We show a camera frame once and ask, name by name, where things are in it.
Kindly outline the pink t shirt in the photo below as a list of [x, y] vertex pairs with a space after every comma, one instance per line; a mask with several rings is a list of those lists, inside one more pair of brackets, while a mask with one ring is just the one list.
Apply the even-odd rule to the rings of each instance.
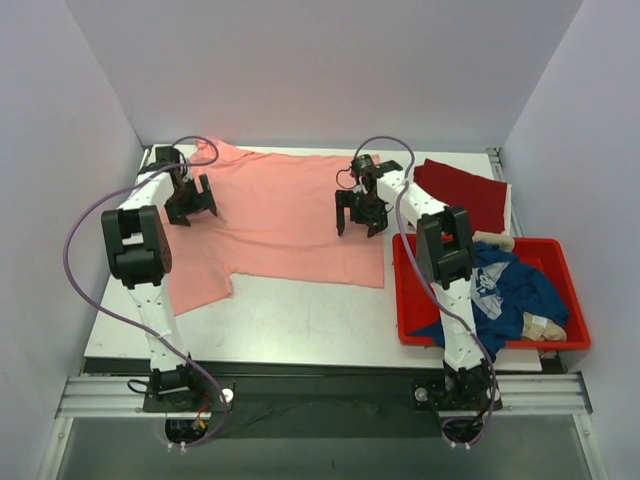
[[198, 141], [217, 212], [164, 226], [173, 257], [169, 297], [180, 315], [232, 293], [234, 274], [381, 288], [384, 245], [354, 225], [336, 229], [335, 174], [345, 155], [260, 153]]

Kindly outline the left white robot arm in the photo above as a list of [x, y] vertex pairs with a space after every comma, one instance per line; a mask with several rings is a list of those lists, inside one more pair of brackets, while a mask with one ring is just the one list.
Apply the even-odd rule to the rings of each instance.
[[173, 258], [160, 212], [171, 225], [188, 227], [189, 217], [217, 213], [205, 174], [194, 178], [182, 153], [174, 146], [153, 150], [154, 160], [136, 178], [139, 188], [116, 209], [101, 214], [101, 227], [112, 276], [133, 300], [150, 351], [145, 394], [188, 412], [205, 395], [202, 376], [178, 332], [169, 299]]

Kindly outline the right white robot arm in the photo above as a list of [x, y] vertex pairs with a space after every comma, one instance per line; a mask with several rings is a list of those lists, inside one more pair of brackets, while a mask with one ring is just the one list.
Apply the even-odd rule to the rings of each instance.
[[357, 156], [349, 172], [356, 185], [335, 192], [337, 233], [344, 232], [349, 219], [365, 225], [371, 238], [387, 228], [386, 207], [394, 206], [414, 273], [440, 311], [444, 399], [465, 408], [478, 396], [491, 398], [496, 379], [476, 333], [471, 300], [475, 250], [466, 210], [432, 197], [393, 160], [376, 164], [369, 155]]

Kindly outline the folded dark red t shirt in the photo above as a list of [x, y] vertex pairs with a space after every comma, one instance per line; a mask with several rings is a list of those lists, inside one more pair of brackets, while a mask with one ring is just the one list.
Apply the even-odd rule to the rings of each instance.
[[472, 232], [504, 233], [508, 185], [427, 159], [414, 168], [414, 182], [449, 206], [464, 207]]

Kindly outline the beige t shirt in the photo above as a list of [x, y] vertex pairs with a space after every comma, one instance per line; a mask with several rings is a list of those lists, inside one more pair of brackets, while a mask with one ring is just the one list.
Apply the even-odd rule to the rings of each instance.
[[477, 231], [472, 303], [479, 336], [501, 348], [508, 340], [564, 342], [569, 311], [550, 280], [514, 253], [514, 238]]

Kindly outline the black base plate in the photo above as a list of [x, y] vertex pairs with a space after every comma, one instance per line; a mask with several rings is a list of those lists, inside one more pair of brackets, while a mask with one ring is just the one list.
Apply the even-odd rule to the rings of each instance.
[[499, 390], [478, 379], [453, 387], [440, 371], [320, 375], [226, 375], [215, 389], [160, 398], [142, 410], [164, 421], [176, 443], [200, 439], [401, 439], [478, 436], [502, 408]]

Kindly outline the aluminium frame rail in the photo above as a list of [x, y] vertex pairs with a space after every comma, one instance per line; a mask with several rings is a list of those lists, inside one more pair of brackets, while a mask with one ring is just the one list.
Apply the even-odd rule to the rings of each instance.
[[[132, 392], [127, 377], [72, 377], [64, 388], [59, 418], [192, 419], [202, 409], [153, 407], [151, 399]], [[579, 415], [593, 407], [578, 374], [502, 375], [498, 378], [498, 415]], [[429, 412], [435, 404], [427, 388], [407, 377], [383, 376], [240, 376], [225, 383], [230, 408], [363, 407], [386, 412], [395, 407]]]

